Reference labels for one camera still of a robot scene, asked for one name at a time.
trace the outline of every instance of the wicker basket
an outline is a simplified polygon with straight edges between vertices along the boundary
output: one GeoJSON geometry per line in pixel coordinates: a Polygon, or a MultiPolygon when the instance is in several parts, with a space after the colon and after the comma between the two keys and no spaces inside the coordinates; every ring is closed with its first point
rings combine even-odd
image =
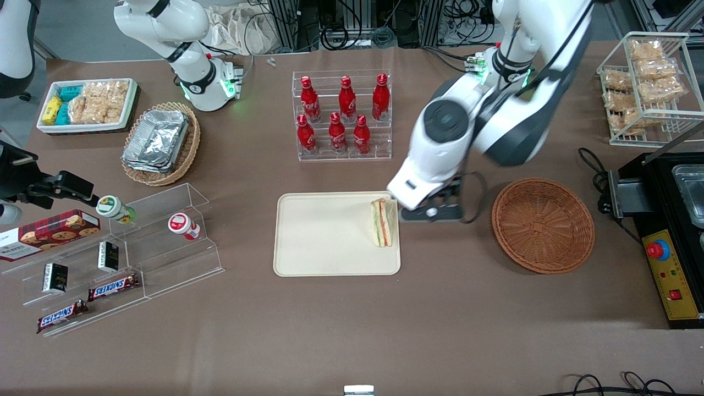
{"type": "Polygon", "coordinates": [[[578,196],[547,179],[504,188],[491,212],[494,235],[518,264],[538,273],[581,266],[594,246],[594,222],[578,196]]]}
{"type": "MultiPolygon", "coordinates": [[[[130,177],[130,179],[136,182],[144,183],[146,185],[159,187],[162,185],[169,185],[175,182],[176,180],[179,180],[183,177],[183,175],[186,174],[188,168],[191,167],[191,165],[193,164],[193,160],[196,158],[196,151],[198,151],[198,145],[201,142],[201,127],[198,125],[196,115],[193,114],[193,111],[184,104],[173,102],[162,103],[152,107],[151,110],[178,110],[181,111],[183,114],[188,115],[189,118],[188,130],[186,131],[187,135],[183,141],[183,145],[181,146],[181,152],[179,153],[178,160],[176,160],[176,166],[174,167],[173,171],[169,173],[138,171],[136,169],[130,168],[124,162],[122,163],[122,168],[125,169],[125,172],[127,176],[130,177]]],[[[134,135],[134,130],[137,129],[137,125],[142,120],[142,117],[144,117],[144,114],[146,114],[146,111],[143,112],[141,116],[139,116],[139,118],[137,119],[137,121],[134,122],[134,124],[132,124],[132,129],[130,130],[130,134],[127,136],[125,147],[127,147],[127,145],[130,143],[130,140],[134,135]]]]}

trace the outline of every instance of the coca-cola bottle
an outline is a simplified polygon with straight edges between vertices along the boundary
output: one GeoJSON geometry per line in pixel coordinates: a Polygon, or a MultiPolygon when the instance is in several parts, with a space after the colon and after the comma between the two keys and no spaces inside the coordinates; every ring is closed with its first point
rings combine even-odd
{"type": "Polygon", "coordinates": [[[306,113],[308,120],[311,123],[320,122],[320,100],[318,93],[313,89],[313,84],[310,82],[310,77],[304,75],[301,77],[301,101],[303,102],[303,112],[306,113]]]}
{"type": "Polygon", "coordinates": [[[351,124],[357,116],[357,97],[352,90],[352,80],[348,75],[342,76],[340,85],[342,86],[339,95],[342,122],[351,124]]]}
{"type": "Polygon", "coordinates": [[[389,81],[389,76],[384,73],[379,73],[377,76],[377,86],[374,88],[372,95],[372,117],[377,121],[386,121],[389,119],[389,101],[391,93],[386,83],[389,81]]]}
{"type": "Polygon", "coordinates": [[[333,111],[330,113],[330,142],[332,151],[335,154],[344,154],[347,151],[347,141],[345,140],[345,126],[340,123],[340,113],[333,111]]]}
{"type": "Polygon", "coordinates": [[[357,149],[357,154],[361,156],[369,154],[370,136],[367,118],[360,114],[357,116],[357,126],[354,127],[354,147],[357,149]]]}
{"type": "Polygon", "coordinates": [[[296,121],[298,122],[298,141],[301,143],[303,155],[316,155],[318,153],[318,144],[315,142],[313,127],[308,124],[306,115],[299,114],[296,121]]]}

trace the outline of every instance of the yellow control panel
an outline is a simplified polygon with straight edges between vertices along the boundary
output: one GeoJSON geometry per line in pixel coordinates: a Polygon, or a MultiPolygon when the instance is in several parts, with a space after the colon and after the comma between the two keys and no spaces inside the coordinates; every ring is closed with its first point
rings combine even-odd
{"type": "Polygon", "coordinates": [[[682,273],[670,233],[662,230],[649,235],[643,238],[643,246],[668,319],[677,321],[699,318],[699,311],[682,273]]]}

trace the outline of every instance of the brown table surface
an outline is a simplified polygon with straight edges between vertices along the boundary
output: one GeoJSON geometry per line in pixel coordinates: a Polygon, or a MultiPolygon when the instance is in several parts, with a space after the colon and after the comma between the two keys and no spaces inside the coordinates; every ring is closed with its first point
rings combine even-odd
{"type": "MultiPolygon", "coordinates": [[[[1,279],[0,394],[340,395],[343,385],[370,383],[378,395],[518,396],[571,389],[573,373],[621,386],[625,370],[704,392],[704,333],[665,330],[643,248],[597,212],[593,172],[577,156],[585,146],[618,168],[641,152],[607,141],[594,71],[613,45],[590,46],[535,159],[498,168],[474,153],[469,162],[488,179],[492,201],[508,182],[532,176],[585,201],[596,245],[574,273],[536,275],[514,264],[487,211],[473,225],[402,223],[394,276],[276,276],[279,197],[383,190],[406,157],[418,113],[457,73],[420,50],[316,51],[276,56],[276,68],[257,58],[241,100],[196,112],[203,140],[182,179],[211,201],[206,225],[226,271],[54,339],[34,334],[40,312],[22,308],[19,282],[1,279]],[[394,74],[393,159],[299,163],[291,72],[361,68],[394,74]]],[[[163,61],[49,63],[50,82],[108,77],[139,83],[137,113],[184,101],[163,61]]],[[[161,189],[125,176],[124,139],[34,130],[27,149],[43,171],[71,170],[97,194],[130,202],[161,189]]],[[[468,180],[468,211],[474,190],[468,180]]],[[[55,212],[74,207],[57,201],[55,212]]],[[[23,223],[48,214],[24,208],[23,223]]]]}

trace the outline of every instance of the cookie box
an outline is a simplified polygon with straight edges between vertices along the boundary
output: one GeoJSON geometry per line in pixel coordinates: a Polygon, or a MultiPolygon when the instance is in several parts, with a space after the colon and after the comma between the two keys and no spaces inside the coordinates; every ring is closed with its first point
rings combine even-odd
{"type": "Polygon", "coordinates": [[[19,260],[99,232],[100,220],[73,209],[0,233],[0,260],[19,260]]]}

